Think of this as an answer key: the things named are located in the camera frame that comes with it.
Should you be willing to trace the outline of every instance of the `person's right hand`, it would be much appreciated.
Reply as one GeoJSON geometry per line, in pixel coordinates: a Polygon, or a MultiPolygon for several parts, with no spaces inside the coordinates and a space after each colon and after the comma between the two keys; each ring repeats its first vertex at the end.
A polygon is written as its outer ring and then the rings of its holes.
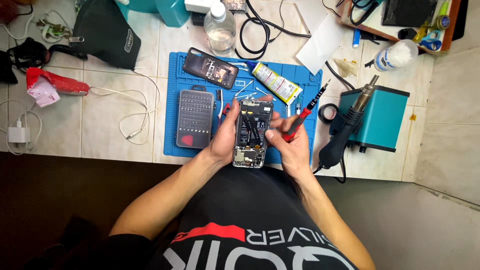
{"type": "Polygon", "coordinates": [[[282,138],[297,117],[298,115],[294,115],[284,119],[277,129],[267,130],[265,137],[280,152],[283,170],[296,181],[301,181],[312,173],[307,131],[302,124],[290,143],[282,138]]]}

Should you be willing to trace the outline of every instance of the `scissors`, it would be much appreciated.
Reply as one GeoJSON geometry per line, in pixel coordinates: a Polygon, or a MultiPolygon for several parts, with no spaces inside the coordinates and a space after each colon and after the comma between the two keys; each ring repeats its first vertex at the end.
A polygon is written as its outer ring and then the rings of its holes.
{"type": "Polygon", "coordinates": [[[420,45],[425,46],[429,50],[438,50],[442,46],[440,40],[440,31],[431,31],[428,35],[421,39],[420,45]]]}

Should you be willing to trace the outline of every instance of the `yellow glue tube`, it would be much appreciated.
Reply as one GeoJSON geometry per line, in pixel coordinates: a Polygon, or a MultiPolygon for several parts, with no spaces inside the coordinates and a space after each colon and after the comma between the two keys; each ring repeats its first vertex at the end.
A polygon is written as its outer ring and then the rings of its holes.
{"type": "Polygon", "coordinates": [[[298,97],[303,91],[298,85],[276,74],[264,64],[247,61],[253,76],[260,80],[270,91],[279,97],[287,105],[298,97]]]}

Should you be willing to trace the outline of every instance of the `black pouch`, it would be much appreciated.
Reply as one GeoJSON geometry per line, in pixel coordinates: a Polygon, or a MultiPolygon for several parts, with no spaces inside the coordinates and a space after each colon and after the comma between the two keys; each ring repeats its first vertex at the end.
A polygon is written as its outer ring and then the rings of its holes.
{"type": "Polygon", "coordinates": [[[124,69],[135,67],[141,43],[114,0],[86,2],[70,39],[70,47],[124,69]]]}

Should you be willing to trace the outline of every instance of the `precision screwdriver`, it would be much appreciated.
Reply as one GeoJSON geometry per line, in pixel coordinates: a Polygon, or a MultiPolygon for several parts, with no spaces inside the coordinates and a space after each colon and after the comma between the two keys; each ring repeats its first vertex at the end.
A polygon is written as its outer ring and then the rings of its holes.
{"type": "Polygon", "coordinates": [[[318,103],[318,99],[322,96],[322,94],[325,92],[326,88],[327,88],[327,85],[328,83],[330,82],[330,80],[328,80],[328,82],[320,89],[320,91],[318,91],[318,94],[315,96],[314,99],[312,99],[310,101],[310,103],[308,103],[307,107],[306,108],[303,108],[303,111],[301,112],[301,114],[295,119],[295,121],[293,122],[292,126],[290,127],[290,129],[285,132],[285,134],[283,134],[283,139],[286,140],[287,142],[289,142],[294,136],[295,134],[297,133],[299,127],[303,124],[303,121],[305,120],[305,118],[312,113],[312,110],[313,108],[315,108],[315,106],[317,105],[318,103]]]}

